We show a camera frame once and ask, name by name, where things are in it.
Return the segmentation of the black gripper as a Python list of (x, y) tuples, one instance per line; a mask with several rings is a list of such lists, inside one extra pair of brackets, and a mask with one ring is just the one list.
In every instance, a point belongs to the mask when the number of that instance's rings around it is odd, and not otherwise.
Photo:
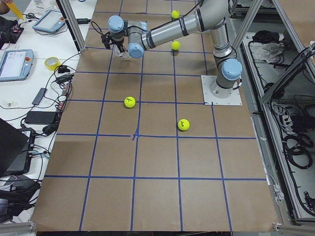
[(125, 52), (125, 47), (123, 46), (123, 44), (118, 44), (117, 48), (118, 48), (119, 52)]

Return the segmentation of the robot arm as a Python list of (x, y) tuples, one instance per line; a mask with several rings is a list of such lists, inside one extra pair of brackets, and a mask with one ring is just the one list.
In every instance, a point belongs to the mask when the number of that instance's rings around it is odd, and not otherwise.
[(215, 97), (224, 99), (237, 89), (235, 83), (243, 70), (228, 38), (227, 14), (227, 1), (201, 0), (191, 13), (153, 29), (148, 29), (145, 22), (124, 20), (118, 15), (113, 15), (108, 20), (109, 31), (101, 37), (101, 40), (106, 49), (115, 45), (121, 54), (128, 52), (131, 58), (139, 59), (143, 57), (146, 50), (195, 32), (209, 31), (218, 69), (218, 76), (211, 83), (210, 92)]

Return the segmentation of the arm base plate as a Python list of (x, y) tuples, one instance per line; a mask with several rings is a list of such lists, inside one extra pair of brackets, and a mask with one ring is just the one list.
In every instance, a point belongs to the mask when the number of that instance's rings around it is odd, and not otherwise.
[(217, 85), (216, 75), (201, 75), (201, 84), (205, 105), (242, 106), (239, 89), (234, 89), (237, 82), (232, 88), (224, 89)]

